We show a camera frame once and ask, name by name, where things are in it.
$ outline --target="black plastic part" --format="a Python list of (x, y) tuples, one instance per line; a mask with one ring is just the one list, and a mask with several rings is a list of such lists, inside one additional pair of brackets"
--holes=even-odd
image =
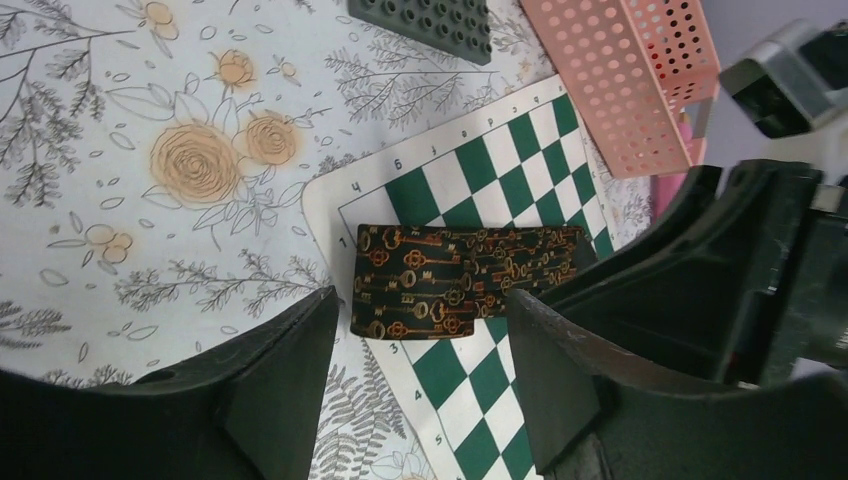
[(305, 479), (338, 320), (332, 288), (133, 385), (0, 372), (4, 479)]
[[(757, 377), (763, 368), (769, 332), (792, 278), (787, 268), (796, 261), (788, 252), (797, 246), (821, 178), (803, 163), (742, 162), (723, 194), (674, 240), (657, 241), (665, 245), (655, 253), (650, 246), (634, 246), (641, 253), (626, 262), (615, 260), (618, 255), (607, 260), (617, 271), (609, 269), (592, 286), (578, 275), (540, 299), (660, 365), (720, 382), (758, 383), (734, 375)], [(765, 350), (752, 343), (763, 335)], [(739, 354), (745, 362), (731, 369)], [(746, 365), (757, 368), (740, 368)]]
[(486, 0), (348, 0), (348, 11), (469, 62), (492, 60)]
[(508, 318), (519, 403), (546, 480), (795, 480), (848, 469), (844, 373), (731, 389), (628, 352), (523, 291), (510, 293)]
[(832, 90), (842, 90), (848, 88), (848, 55), (845, 52), (848, 52), (848, 33), (844, 26), (837, 26), (807, 42), (799, 53)]
[(544, 301), (554, 310), (561, 308), (574, 292), (600, 287), (610, 275), (620, 272), (645, 258), (651, 257), (686, 231), (715, 200), (716, 188), (721, 180), (721, 168), (697, 166), (680, 186), (663, 215), (645, 230), (639, 238), (618, 250), (615, 255), (583, 270), (580, 275), (545, 294)]

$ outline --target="white square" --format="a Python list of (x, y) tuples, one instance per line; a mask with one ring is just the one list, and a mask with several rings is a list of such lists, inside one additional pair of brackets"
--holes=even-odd
[(583, 147), (583, 137), (580, 136), (580, 129), (574, 130), (562, 137), (560, 143), (569, 171), (573, 172), (586, 163), (586, 150)]
[(400, 342), (403, 344), (403, 349), (406, 351), (406, 355), (409, 357), (409, 363), (414, 364), (421, 357), (424, 356), (425, 353), (430, 351), (433, 348), (433, 345), (436, 344), (438, 340), (410, 340), (407, 342)]
[(515, 217), (515, 226), (519, 228), (541, 227), (542, 218), (539, 216), (539, 210), (536, 205), (530, 205), (527, 210), (524, 210)]
[(459, 363), (462, 364), (465, 373), (470, 374), (480, 365), (480, 362), (486, 358), (492, 350), (495, 349), (495, 340), (489, 329), (484, 325), (480, 325), (482, 320), (475, 320), (474, 335), (470, 337), (457, 338), (451, 340), (456, 356), (459, 358)]
[(580, 210), (580, 196), (577, 195), (577, 186), (574, 185), (574, 177), (569, 175), (565, 180), (559, 182), (554, 191), (559, 200), (562, 217), (568, 220)]
[(341, 208), (345, 223), (356, 236), (356, 227), (363, 223), (377, 225), (399, 225), (392, 201), (385, 188), (379, 188), (373, 192), (354, 200)]
[(430, 223), (427, 224), (427, 226), (428, 227), (444, 227), (445, 226), (445, 219), (444, 219), (444, 217), (439, 215), (438, 217), (431, 220)]
[(509, 383), (515, 381), (515, 364), (512, 363), (512, 348), (509, 346), (509, 337), (504, 337), (498, 344), (498, 356), (501, 357), (501, 365)]
[(447, 153), (421, 168), (436, 199), (440, 212), (447, 212), (471, 196), (459, 159), (454, 152)]
[(586, 217), (586, 224), (589, 226), (589, 235), (592, 238), (595, 238), (607, 226), (604, 220), (604, 214), (601, 211), (601, 202), (598, 201), (597, 195), (592, 197), (583, 206), (583, 216)]
[(444, 405), (439, 408), (439, 417), (451, 445), (459, 446), (474, 427), (483, 420), (483, 411), (474, 396), (471, 381), (465, 379)]
[(489, 158), (492, 159), (498, 177), (521, 164), (515, 142), (512, 141), (512, 133), (509, 132), (507, 125), (483, 135), (483, 143), (486, 144), (486, 150), (489, 151)]
[(486, 472), (486, 476), (483, 477), (483, 480), (504, 480), (507, 478), (512, 478), (512, 476), (509, 474), (509, 470), (507, 470), (503, 458), (498, 457), (492, 465), (492, 468)]
[(554, 181), (551, 179), (551, 173), (548, 171), (548, 164), (542, 152), (525, 160), (521, 168), (524, 169), (524, 177), (527, 178), (534, 202), (554, 188)]
[(492, 182), (475, 193), (474, 206), (486, 228), (499, 228), (512, 221), (500, 182)]
[(530, 112), (530, 123), (533, 124), (533, 130), (536, 131), (536, 139), (539, 140), (539, 146), (543, 149), (559, 140), (559, 128), (556, 124), (552, 103), (532, 110)]
[(486, 423), (489, 424), (489, 430), (495, 437), (498, 450), (504, 451), (518, 429), (524, 425), (524, 415), (521, 414), (521, 406), (512, 388), (506, 389), (501, 398), (486, 413)]
[(536, 467), (530, 467), (530, 471), (527, 472), (527, 476), (524, 477), (524, 480), (545, 480), (545, 477), (536, 474)]

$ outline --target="rose print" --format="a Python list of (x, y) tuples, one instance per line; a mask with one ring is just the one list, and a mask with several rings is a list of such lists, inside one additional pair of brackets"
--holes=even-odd
[(297, 132), (281, 115), (268, 112), (253, 118), (233, 143), (260, 165), (282, 165), (297, 153)]
[(243, 87), (254, 80), (253, 62), (239, 50), (227, 50), (218, 61), (218, 79), (225, 88)]
[(175, 198), (208, 204), (227, 198), (239, 181), (238, 153), (209, 125), (165, 130), (150, 156), (151, 172)]

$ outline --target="pink plastic basket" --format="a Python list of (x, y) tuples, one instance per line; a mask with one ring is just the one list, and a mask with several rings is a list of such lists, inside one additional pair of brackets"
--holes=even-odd
[[(720, 67), (697, 0), (521, 3), (613, 176), (701, 163)], [(675, 119), (696, 103), (687, 148)]]

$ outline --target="green square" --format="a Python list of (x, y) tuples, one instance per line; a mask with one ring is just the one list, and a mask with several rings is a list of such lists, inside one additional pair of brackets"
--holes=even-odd
[(499, 180), (513, 218), (533, 204), (533, 193), (530, 192), (530, 185), (527, 184), (527, 177), (524, 176), (521, 165), (506, 172)]
[(539, 218), (542, 219), (542, 225), (546, 227), (565, 225), (565, 218), (562, 216), (562, 207), (559, 206), (556, 190), (551, 190), (537, 200), (536, 210), (539, 211)]
[(554, 185), (563, 181), (570, 173), (568, 171), (568, 162), (565, 161), (565, 152), (562, 151), (562, 144), (554, 142), (544, 150), (542, 155), (545, 157), (545, 163), (548, 165), (548, 172), (551, 174), (551, 180)]
[(512, 388), (512, 393), (515, 394), (515, 399), (518, 400), (519, 404), (521, 404), (521, 398), (519, 398), (519, 396), (518, 396), (518, 379), (517, 378), (512, 381), (512, 385), (510, 385), (510, 387)]
[(592, 235), (589, 233), (589, 224), (586, 222), (586, 215), (583, 215), (583, 210), (578, 210), (565, 224), (569, 227), (583, 227), (583, 233), (586, 234), (586, 238), (590, 241), (592, 240)]
[(524, 425), (512, 437), (501, 457), (513, 480), (523, 480), (527, 477), (527, 472), (533, 468), (533, 457), (530, 454), (530, 440), (527, 438)]
[(485, 420), (471, 430), (454, 452), (465, 480), (481, 480), (498, 459), (498, 445)]
[(564, 137), (573, 132), (577, 128), (577, 114), (574, 113), (574, 106), (571, 104), (568, 95), (557, 98), (551, 104), (554, 106), (559, 136)]
[(448, 227), (483, 227), (483, 220), (480, 220), (473, 198), (459, 202), (457, 206), (443, 213), (442, 218)]
[(439, 216), (436, 199), (420, 168), (387, 183), (386, 192), (401, 225), (426, 225)]
[(492, 334), (495, 343), (499, 343), (506, 336), (506, 317), (495, 317), (486, 320), (486, 327)]
[(536, 138), (536, 130), (533, 129), (530, 115), (525, 113), (507, 125), (509, 125), (509, 132), (512, 134), (512, 141), (515, 143), (519, 160), (523, 162), (539, 153), (542, 147), (539, 146), (539, 140)]
[(435, 409), (465, 380), (465, 370), (449, 340), (439, 340), (412, 366)]
[(589, 165), (581, 165), (574, 171), (572, 177), (574, 177), (574, 186), (577, 187), (577, 196), (580, 197), (580, 203), (586, 205), (586, 202), (595, 196), (595, 184), (592, 182), (592, 172), (589, 171)]
[(509, 388), (509, 380), (504, 373), (501, 356), (497, 349), (489, 352), (480, 365), (477, 365), (477, 368), (468, 375), (468, 378), (471, 380), (471, 388), (483, 413), (488, 412), (501, 398), (503, 392)]
[(457, 148), (455, 153), (471, 193), (479, 192), (498, 178), (483, 137), (477, 137)]
[(606, 228), (601, 230), (601, 233), (595, 237), (595, 252), (598, 254), (598, 260), (603, 260), (612, 255), (615, 249), (612, 248), (612, 240), (609, 238), (609, 230)]

